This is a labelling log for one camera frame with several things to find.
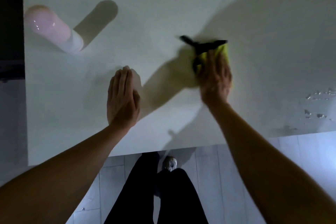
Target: black pants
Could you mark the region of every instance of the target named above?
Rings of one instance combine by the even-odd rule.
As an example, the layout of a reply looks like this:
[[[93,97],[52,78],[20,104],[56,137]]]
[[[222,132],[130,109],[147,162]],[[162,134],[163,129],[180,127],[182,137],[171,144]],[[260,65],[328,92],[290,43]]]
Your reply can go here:
[[[155,184],[161,194],[158,224],[208,223],[197,192],[180,168],[157,174],[159,154],[143,153],[134,165],[105,224],[153,223]]]

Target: pink bottle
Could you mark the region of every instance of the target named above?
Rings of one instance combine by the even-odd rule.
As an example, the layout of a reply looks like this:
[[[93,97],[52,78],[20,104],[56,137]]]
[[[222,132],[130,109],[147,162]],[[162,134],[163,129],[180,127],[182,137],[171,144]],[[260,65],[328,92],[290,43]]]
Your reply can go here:
[[[24,14],[24,21],[32,31],[67,53],[78,53],[83,48],[82,37],[44,5],[30,7]]]

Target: sneaker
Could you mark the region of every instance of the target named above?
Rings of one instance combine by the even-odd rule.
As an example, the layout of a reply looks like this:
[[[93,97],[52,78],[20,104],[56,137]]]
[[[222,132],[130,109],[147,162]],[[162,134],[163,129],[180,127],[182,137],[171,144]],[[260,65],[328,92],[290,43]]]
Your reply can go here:
[[[177,167],[177,160],[172,156],[167,156],[162,163],[162,170],[174,171]]]

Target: black object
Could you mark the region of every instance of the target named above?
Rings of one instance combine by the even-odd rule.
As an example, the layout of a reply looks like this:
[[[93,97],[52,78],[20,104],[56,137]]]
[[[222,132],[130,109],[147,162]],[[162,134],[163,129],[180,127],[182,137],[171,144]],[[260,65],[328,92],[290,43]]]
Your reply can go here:
[[[195,49],[196,57],[195,57],[194,61],[192,62],[192,69],[193,69],[194,73],[196,73],[196,74],[197,74],[197,70],[198,70],[197,67],[199,65],[203,64],[203,61],[201,59],[201,54],[204,53],[204,52],[208,52],[209,50],[215,50],[216,48],[218,48],[222,44],[227,43],[226,40],[216,40],[214,42],[200,44],[199,42],[194,42],[193,40],[191,40],[186,35],[180,36],[180,40],[182,40],[183,42],[185,42],[188,45],[191,45]]]
[[[157,174],[159,154],[143,153],[135,163],[105,224],[153,223],[155,181],[161,194],[157,224],[208,223],[198,194],[187,173],[180,168]]]
[[[0,81],[25,78],[23,0],[0,0]]]

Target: person's left hand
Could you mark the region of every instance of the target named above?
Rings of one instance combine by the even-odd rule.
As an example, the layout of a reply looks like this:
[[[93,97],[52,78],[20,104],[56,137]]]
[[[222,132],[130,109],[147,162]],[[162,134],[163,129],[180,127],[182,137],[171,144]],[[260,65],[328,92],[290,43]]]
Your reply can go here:
[[[131,128],[140,113],[140,96],[133,88],[133,74],[128,66],[119,69],[111,78],[107,94],[107,121]]]

